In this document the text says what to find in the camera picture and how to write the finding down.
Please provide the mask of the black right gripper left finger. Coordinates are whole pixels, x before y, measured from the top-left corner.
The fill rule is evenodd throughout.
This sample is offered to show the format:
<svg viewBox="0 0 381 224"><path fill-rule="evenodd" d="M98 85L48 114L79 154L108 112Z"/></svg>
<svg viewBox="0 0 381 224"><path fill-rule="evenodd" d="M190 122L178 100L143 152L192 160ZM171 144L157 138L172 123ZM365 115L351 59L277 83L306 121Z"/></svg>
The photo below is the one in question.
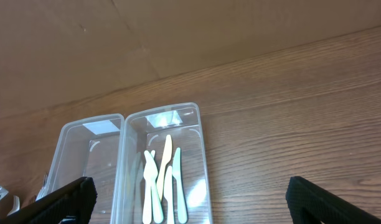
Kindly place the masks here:
<svg viewBox="0 0 381 224"><path fill-rule="evenodd" d="M88 224L97 192L91 177L81 177L0 220L1 224Z"/></svg>

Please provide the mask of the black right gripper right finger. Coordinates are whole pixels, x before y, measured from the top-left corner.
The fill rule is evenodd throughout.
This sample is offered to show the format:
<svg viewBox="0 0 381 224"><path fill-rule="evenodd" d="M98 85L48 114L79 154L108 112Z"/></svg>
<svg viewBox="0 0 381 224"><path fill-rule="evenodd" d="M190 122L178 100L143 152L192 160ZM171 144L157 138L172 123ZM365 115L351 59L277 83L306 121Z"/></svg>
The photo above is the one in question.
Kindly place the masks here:
<svg viewBox="0 0 381 224"><path fill-rule="evenodd" d="M381 224L381 219L301 176L290 178L286 201L294 224Z"/></svg>

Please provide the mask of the cream white plastic knife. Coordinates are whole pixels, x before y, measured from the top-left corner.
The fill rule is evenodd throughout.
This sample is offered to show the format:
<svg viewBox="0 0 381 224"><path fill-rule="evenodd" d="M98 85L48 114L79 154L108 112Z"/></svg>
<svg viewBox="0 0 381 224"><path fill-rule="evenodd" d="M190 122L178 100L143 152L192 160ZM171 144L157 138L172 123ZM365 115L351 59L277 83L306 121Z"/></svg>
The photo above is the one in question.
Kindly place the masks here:
<svg viewBox="0 0 381 224"><path fill-rule="evenodd" d="M144 151L144 156L146 160L146 165L144 167L144 180L145 180L145 191L144 191L144 204L143 204L143 216L142 221L143 224L150 224L152 222L153 212L152 212L152 198L151 198L151 186L149 183L149 177L148 177L148 165L149 165L149 159L148 156L150 156L149 151Z"/></svg>

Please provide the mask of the light blue serrated knife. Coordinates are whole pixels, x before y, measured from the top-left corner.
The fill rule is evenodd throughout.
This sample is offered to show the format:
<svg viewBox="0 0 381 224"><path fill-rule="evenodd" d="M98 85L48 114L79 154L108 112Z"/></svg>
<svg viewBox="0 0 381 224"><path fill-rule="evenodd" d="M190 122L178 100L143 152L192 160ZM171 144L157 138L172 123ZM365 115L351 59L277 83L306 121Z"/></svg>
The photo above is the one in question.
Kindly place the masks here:
<svg viewBox="0 0 381 224"><path fill-rule="evenodd" d="M175 224L174 219L174 204L173 204L173 188L172 188L172 166L167 167L164 178L163 196L167 201L167 224Z"/></svg>

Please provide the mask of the yellow plastic knife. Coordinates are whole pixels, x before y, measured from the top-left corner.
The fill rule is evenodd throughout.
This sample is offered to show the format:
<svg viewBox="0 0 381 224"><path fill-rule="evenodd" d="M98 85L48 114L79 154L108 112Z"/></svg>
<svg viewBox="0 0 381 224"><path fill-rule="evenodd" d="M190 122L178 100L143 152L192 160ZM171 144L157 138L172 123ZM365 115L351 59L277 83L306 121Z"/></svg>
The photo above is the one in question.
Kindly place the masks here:
<svg viewBox="0 0 381 224"><path fill-rule="evenodd" d="M164 145L164 150L161 159L161 165L159 169L158 179L157 179L157 190L159 194L159 199L162 200L163 190L164 190L164 176L166 173L166 166L172 157L172 137L170 134L166 136L166 141Z"/></svg>

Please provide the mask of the pale blue plastic knife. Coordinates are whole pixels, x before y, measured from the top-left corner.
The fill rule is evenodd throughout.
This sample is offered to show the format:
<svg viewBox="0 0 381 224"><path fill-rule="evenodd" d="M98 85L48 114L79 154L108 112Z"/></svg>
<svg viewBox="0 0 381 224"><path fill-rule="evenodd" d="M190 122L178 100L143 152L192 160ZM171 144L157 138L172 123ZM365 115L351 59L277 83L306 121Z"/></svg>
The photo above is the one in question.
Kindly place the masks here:
<svg viewBox="0 0 381 224"><path fill-rule="evenodd" d="M177 195L177 217L179 223L187 223L187 207L184 197L184 189L182 186L182 174L181 174L181 148L177 148L174 154L172 162L172 175L176 180L176 195Z"/></svg>

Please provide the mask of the white plastic fork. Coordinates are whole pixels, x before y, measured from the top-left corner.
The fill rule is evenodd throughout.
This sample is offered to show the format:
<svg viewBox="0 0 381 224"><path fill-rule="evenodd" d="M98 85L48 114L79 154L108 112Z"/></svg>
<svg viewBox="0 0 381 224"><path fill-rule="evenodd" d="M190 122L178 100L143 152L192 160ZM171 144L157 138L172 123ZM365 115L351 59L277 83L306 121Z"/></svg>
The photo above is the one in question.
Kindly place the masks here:
<svg viewBox="0 0 381 224"><path fill-rule="evenodd" d="M44 175L44 180L43 180L42 188L40 189L39 193L36 196L36 199L35 199L36 201L38 201L39 199L41 199L44 196L44 190L45 190L45 186L47 184L47 179L48 179L48 173L46 173Z"/></svg>

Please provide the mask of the light blue plastic fork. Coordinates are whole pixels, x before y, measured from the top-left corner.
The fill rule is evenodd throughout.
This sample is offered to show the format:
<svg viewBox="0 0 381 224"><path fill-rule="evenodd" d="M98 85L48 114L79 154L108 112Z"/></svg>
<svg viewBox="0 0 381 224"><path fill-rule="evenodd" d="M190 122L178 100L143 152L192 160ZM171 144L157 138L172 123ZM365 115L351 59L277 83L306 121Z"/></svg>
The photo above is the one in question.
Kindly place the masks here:
<svg viewBox="0 0 381 224"><path fill-rule="evenodd" d="M12 209L11 209L11 211L7 214L8 216L9 215L12 215L13 213L16 213L17 211L19 211L19 209L20 209L20 199L19 199L19 197L18 196L14 196L13 197L13 199L14 199L14 201L13 201L13 206L12 206Z"/></svg>

